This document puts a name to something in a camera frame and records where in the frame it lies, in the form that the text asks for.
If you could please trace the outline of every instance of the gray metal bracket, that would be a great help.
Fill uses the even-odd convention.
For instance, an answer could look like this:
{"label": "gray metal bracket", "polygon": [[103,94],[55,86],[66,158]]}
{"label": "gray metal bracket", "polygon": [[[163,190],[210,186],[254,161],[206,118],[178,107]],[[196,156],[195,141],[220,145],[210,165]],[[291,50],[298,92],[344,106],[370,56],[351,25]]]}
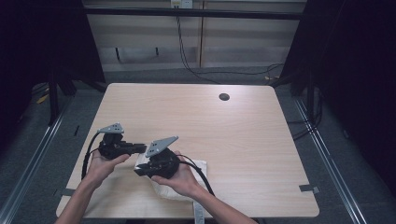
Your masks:
{"label": "gray metal bracket", "polygon": [[178,139],[178,136],[168,137],[161,140],[153,141],[148,148],[146,153],[146,158],[155,156],[162,152],[164,149],[169,147],[172,143],[174,143]]}
{"label": "gray metal bracket", "polygon": [[124,130],[121,124],[117,122],[105,128],[99,129],[98,133],[124,133]]}

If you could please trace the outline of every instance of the round hole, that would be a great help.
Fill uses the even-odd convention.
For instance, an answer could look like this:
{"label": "round hole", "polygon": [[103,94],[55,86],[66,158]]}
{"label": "round hole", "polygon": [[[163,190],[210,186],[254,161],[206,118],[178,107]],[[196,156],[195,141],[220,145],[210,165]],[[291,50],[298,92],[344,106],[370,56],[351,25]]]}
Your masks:
{"label": "round hole", "polygon": [[227,94],[227,93],[222,93],[222,94],[219,95],[219,98],[222,101],[228,101],[228,100],[230,100],[230,95]]}

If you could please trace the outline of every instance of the aluminum rail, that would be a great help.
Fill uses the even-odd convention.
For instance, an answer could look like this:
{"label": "aluminum rail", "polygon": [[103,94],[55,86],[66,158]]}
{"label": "aluminum rail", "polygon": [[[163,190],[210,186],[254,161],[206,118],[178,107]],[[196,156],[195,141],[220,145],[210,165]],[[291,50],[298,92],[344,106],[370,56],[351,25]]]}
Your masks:
{"label": "aluminum rail", "polygon": [[[303,119],[307,120],[307,111],[303,101],[300,99],[296,100],[295,103],[297,104],[297,107]],[[310,122],[306,122],[305,125],[308,130],[311,130],[309,132],[311,138],[314,141],[315,146],[317,147],[318,153],[322,158],[330,177],[332,178],[332,182],[338,190],[338,193],[346,207],[346,210],[352,218],[353,223],[367,224],[367,220],[364,217],[363,212],[361,211],[358,203],[356,202],[352,192],[349,190],[349,187],[347,186],[347,183],[345,182],[340,171],[338,170],[337,165],[332,159],[332,155],[330,154],[329,149],[327,149],[326,144],[324,143],[322,137],[320,136],[320,133],[318,132],[318,129],[312,126]]]}
{"label": "aluminum rail", "polygon": [[18,208],[21,205],[21,202],[29,189],[30,184],[32,183],[35,174],[46,155],[48,148],[50,147],[50,143],[52,142],[53,137],[57,133],[62,120],[64,118],[64,113],[67,111],[67,108],[70,106],[73,97],[68,97],[67,101],[64,104],[64,108],[59,115],[59,117],[52,123],[51,126],[48,127],[46,133],[41,139],[40,144],[35,150],[35,154],[32,159],[30,159],[27,167],[25,168],[21,178],[19,179],[17,185],[14,190],[8,196],[6,202],[3,205],[2,210],[0,211],[0,223],[1,224],[9,224],[12,219],[15,217],[15,214],[18,211]]}
{"label": "aluminum rail", "polygon": [[173,16],[173,17],[207,17],[239,18],[262,20],[299,21],[302,19],[328,19],[326,15],[311,15],[298,12],[239,11],[189,8],[156,8],[156,7],[33,7],[37,11],[70,11],[91,15],[130,15],[130,16]]}

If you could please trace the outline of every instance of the black curtain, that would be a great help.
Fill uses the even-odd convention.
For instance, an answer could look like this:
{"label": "black curtain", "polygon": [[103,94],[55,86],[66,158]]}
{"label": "black curtain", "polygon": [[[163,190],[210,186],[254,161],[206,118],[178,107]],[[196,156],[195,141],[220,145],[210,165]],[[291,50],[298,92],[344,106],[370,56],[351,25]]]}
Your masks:
{"label": "black curtain", "polygon": [[62,87],[72,79],[105,82],[87,16],[68,10],[79,0],[0,2],[1,123],[5,137],[49,73]]}

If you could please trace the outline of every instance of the wooden table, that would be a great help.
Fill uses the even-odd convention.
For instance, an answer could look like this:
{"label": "wooden table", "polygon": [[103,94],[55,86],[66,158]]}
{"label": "wooden table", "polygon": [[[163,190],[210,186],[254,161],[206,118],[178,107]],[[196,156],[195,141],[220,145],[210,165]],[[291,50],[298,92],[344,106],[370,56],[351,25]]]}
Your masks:
{"label": "wooden table", "polygon": [[[230,96],[228,101],[219,98]],[[120,122],[123,140],[150,144],[178,135],[170,146],[207,161],[218,198],[249,217],[315,217],[312,191],[274,89],[264,86],[111,84],[67,184],[80,182],[82,161],[96,131]],[[102,140],[99,135],[94,146]],[[93,194],[85,217],[191,218],[192,203],[158,197],[134,172],[137,155],[116,167]],[[69,197],[63,196],[57,214]]]}

